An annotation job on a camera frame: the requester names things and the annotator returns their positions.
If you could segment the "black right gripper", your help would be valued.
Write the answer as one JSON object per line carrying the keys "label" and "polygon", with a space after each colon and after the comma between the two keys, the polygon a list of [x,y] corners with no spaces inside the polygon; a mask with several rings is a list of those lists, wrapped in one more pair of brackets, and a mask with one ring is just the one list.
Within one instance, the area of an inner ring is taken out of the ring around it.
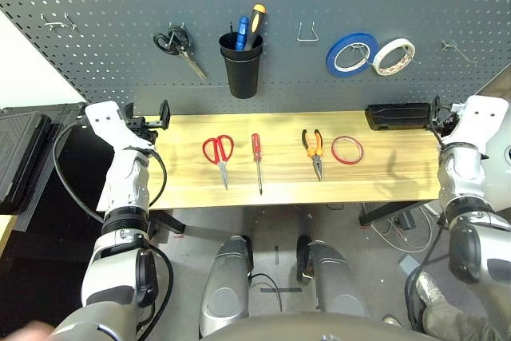
{"label": "black right gripper", "polygon": [[430,103],[430,129],[438,127],[441,136],[450,135],[458,124],[458,114],[447,107],[440,107],[440,97],[436,95]]}

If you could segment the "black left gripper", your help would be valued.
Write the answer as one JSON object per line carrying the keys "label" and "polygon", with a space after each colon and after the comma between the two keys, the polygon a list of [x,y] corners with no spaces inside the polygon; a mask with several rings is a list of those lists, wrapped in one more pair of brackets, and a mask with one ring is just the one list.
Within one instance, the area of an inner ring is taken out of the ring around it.
{"label": "black left gripper", "polygon": [[166,130],[169,126],[171,111],[167,99],[164,99],[160,105],[160,120],[147,121],[144,117],[134,116],[134,104],[132,102],[124,106],[124,115],[127,119],[127,127],[135,133],[139,138],[150,142],[152,145],[156,143],[158,137],[158,129]]}

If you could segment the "blurred person hand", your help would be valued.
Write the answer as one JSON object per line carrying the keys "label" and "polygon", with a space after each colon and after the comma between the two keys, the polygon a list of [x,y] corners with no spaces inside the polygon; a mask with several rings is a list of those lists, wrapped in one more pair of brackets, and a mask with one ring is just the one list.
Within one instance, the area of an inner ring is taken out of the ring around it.
{"label": "blurred person hand", "polygon": [[53,327],[49,324],[33,321],[2,338],[2,341],[46,341],[52,333]]}

